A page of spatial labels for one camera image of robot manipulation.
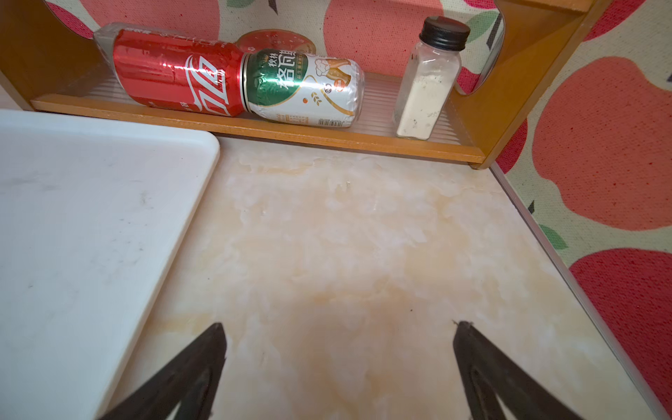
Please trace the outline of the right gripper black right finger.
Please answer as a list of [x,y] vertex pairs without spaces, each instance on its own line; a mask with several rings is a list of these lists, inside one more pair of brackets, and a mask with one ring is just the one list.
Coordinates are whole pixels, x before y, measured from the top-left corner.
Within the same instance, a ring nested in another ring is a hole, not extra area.
[[467,321],[457,324],[453,350],[473,419],[579,419]]

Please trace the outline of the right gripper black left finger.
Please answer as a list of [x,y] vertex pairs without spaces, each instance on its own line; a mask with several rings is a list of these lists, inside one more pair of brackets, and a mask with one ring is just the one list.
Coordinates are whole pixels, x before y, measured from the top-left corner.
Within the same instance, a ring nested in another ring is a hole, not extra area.
[[226,351],[223,325],[210,325],[150,380],[102,418],[211,418]]

